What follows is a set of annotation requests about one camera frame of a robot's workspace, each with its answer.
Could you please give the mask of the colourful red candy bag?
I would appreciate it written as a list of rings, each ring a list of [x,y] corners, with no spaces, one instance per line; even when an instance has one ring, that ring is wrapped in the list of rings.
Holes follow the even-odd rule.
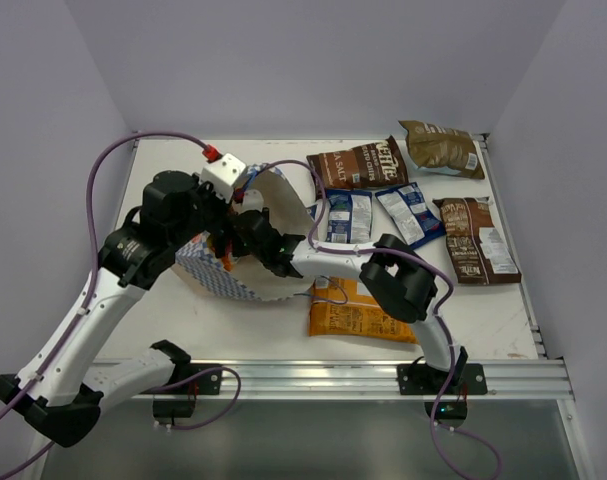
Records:
[[[225,235],[210,234],[207,238],[207,246],[215,258],[221,262],[223,268],[230,272],[233,269],[232,241]]]

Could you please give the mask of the blue checkered paper bag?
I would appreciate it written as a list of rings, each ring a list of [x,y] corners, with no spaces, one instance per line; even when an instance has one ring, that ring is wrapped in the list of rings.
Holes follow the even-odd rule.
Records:
[[[307,235],[314,218],[283,172],[273,167],[250,188],[262,195],[270,224],[281,234]],[[216,238],[208,233],[194,237],[175,255],[172,271],[194,292],[244,301],[279,301],[294,296],[320,299],[318,286],[329,285],[329,276],[280,278],[254,257],[239,257],[231,246],[216,256]]]

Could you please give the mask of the dark blue snack bag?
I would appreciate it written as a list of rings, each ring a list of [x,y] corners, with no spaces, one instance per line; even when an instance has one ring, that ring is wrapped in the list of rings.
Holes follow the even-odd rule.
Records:
[[[360,244],[371,239],[372,193],[365,190],[328,189],[329,214],[326,241]]]

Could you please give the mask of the orange brown snack bag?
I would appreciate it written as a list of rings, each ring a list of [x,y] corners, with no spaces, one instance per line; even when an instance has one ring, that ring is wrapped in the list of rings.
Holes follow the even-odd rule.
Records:
[[[310,336],[359,336],[419,343],[409,325],[386,314],[357,280],[317,277],[310,298]]]

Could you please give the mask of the brown kettle chips bag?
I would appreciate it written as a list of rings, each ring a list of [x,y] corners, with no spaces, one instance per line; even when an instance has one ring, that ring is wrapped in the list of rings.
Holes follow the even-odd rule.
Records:
[[[406,163],[393,136],[348,150],[308,155],[306,160],[325,190],[362,190],[403,186]]]

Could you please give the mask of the blue white snack bag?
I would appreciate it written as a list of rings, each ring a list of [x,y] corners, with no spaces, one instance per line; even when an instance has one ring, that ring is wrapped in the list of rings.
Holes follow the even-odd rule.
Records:
[[[378,191],[375,197],[413,250],[446,235],[443,223],[427,206],[416,182]]]

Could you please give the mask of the light blue snack bag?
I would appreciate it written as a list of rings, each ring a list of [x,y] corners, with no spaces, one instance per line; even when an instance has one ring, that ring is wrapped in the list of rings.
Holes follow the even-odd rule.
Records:
[[[400,120],[406,147],[417,170],[483,180],[481,147],[466,131],[417,121]]]

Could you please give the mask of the dark brown chips bag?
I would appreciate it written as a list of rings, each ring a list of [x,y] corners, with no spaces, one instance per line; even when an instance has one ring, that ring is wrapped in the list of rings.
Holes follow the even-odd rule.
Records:
[[[489,197],[434,199],[446,232],[446,248],[462,285],[518,284],[518,269],[490,211]]]

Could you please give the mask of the blue white milk snack pack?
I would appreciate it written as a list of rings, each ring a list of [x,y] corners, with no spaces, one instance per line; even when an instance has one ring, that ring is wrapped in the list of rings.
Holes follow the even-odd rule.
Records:
[[[319,199],[307,206],[306,210],[311,217],[312,222],[316,225],[316,230],[313,232],[313,238],[315,240],[321,240],[327,231],[328,207]]]

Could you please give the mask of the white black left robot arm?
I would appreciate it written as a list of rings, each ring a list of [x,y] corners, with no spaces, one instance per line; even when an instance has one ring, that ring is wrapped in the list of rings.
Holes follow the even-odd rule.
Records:
[[[221,229],[233,191],[196,174],[165,171],[107,236],[86,285],[53,336],[17,374],[0,375],[0,400],[61,447],[79,443],[113,406],[144,392],[176,393],[191,357],[161,340],[102,373],[89,368],[125,314],[203,232]]]

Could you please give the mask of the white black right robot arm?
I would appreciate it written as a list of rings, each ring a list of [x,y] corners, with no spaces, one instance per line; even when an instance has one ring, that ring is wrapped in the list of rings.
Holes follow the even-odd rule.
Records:
[[[365,244],[319,242],[279,233],[257,210],[235,214],[230,223],[242,251],[278,277],[360,281],[384,313],[410,326],[434,389],[447,393],[463,382],[467,352],[454,341],[441,315],[454,284],[402,240],[384,234]]]

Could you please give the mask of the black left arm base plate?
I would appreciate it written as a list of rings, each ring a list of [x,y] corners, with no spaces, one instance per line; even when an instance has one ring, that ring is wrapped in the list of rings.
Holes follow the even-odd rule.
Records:
[[[169,384],[190,378],[204,370],[220,367],[220,364],[189,363],[180,366],[170,377]],[[219,394],[222,372],[220,369],[203,375],[190,383],[182,384],[172,390],[164,391],[163,395],[170,395],[172,399],[162,399],[156,396],[152,403],[152,414],[155,420],[174,424],[176,420],[190,418],[196,409],[200,396],[214,396]]]

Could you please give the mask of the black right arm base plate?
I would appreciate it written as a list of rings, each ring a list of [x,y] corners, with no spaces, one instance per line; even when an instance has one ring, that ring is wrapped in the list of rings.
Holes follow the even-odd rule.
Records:
[[[448,373],[435,370],[421,360],[396,367],[399,393],[405,396],[436,396]],[[483,366],[468,363],[457,368],[438,403],[435,420],[458,427],[468,415],[468,398],[488,393]]]

